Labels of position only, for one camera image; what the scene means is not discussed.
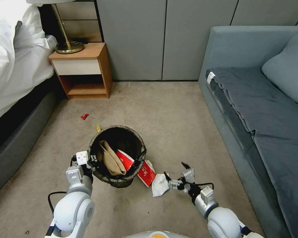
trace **trash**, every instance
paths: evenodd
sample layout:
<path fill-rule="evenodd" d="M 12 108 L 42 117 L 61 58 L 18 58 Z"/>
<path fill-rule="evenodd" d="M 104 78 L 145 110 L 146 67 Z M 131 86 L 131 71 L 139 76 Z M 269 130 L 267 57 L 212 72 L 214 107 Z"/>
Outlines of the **trash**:
<path fill-rule="evenodd" d="M 85 113 L 84 115 L 82 115 L 82 116 L 80 116 L 81 117 L 81 119 L 83 119 L 84 121 L 85 121 L 85 119 L 88 117 L 88 113 Z"/>
<path fill-rule="evenodd" d="M 96 125 L 97 132 L 100 132 L 102 129 L 99 127 L 99 125 Z"/>
<path fill-rule="evenodd" d="M 149 187 L 152 181 L 155 179 L 156 172 L 153 169 L 152 164 L 149 160 L 145 160 L 142 168 L 138 172 L 138 177 L 143 181 L 143 183 Z"/>
<path fill-rule="evenodd" d="M 169 190 L 169 184 L 164 174 L 156 174 L 156 177 L 152 182 L 151 189 L 153 197 L 161 196 Z"/>
<path fill-rule="evenodd" d="M 123 152 L 119 149 L 116 151 L 116 155 L 118 156 L 120 161 L 123 163 L 126 171 L 128 171 L 131 168 L 131 166 L 133 165 L 133 163 L 135 162 L 133 158 L 131 158 L 129 155 L 127 155 L 125 152 Z"/>
<path fill-rule="evenodd" d="M 97 158 L 99 161 L 104 161 L 104 165 L 108 169 L 109 173 L 111 175 L 125 175 L 126 169 L 123 163 L 109 146 L 107 141 L 101 140 L 99 142 L 99 145 L 102 150 L 98 151 Z"/>

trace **red wrapper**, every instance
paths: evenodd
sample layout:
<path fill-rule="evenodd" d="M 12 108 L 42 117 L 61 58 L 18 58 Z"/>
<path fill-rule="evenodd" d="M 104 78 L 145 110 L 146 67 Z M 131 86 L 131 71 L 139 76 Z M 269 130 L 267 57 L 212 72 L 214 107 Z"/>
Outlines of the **red wrapper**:
<path fill-rule="evenodd" d="M 80 116 L 81 117 L 81 119 L 83 119 L 84 121 L 85 121 L 85 119 L 88 117 L 88 113 L 85 113 L 84 115 L 82 115 L 82 116 Z"/>
<path fill-rule="evenodd" d="M 133 163 L 135 162 L 133 158 L 131 158 L 129 155 L 127 155 L 125 152 L 119 149 L 116 151 L 116 155 L 123 163 L 123 166 L 125 167 L 126 171 L 128 171 L 130 167 L 133 165 Z"/>
<path fill-rule="evenodd" d="M 142 168 L 138 172 L 138 177 L 147 187 L 149 187 L 152 181 L 155 179 L 156 172 L 149 160 L 145 160 L 145 162 L 143 163 Z"/>

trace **crumpled tissue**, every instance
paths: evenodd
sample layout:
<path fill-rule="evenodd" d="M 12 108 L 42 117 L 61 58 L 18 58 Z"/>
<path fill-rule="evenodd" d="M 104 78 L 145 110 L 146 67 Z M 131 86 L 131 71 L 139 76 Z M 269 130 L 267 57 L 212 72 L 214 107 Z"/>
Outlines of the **crumpled tissue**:
<path fill-rule="evenodd" d="M 163 195 L 169 190 L 169 184 L 164 174 L 156 174 L 154 181 L 151 184 L 153 197 Z"/>

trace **drawer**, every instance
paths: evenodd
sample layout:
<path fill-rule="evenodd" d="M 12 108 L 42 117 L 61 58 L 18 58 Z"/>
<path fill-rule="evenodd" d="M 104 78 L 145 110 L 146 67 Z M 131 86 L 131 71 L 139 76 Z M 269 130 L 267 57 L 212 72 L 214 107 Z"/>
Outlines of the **drawer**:
<path fill-rule="evenodd" d="M 98 59 L 53 60 L 58 75 L 101 74 Z"/>
<path fill-rule="evenodd" d="M 94 2 L 69 2 L 57 4 L 63 20 L 97 20 Z"/>

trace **gray bed frame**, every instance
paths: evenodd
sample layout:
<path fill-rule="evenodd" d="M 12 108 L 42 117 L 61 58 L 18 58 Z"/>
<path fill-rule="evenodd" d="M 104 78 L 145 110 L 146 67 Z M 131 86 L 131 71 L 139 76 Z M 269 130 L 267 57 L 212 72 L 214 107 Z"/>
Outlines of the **gray bed frame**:
<path fill-rule="evenodd" d="M 50 90 L 0 146 L 0 189 L 27 158 L 49 120 L 57 100 L 56 91 Z"/>
<path fill-rule="evenodd" d="M 206 71 L 216 67 L 261 67 L 282 51 L 297 30 L 298 26 L 213 27 L 198 82 L 267 238 L 290 237 L 290 234 L 278 201 L 272 201 L 267 196 L 256 171 L 207 87 Z"/>

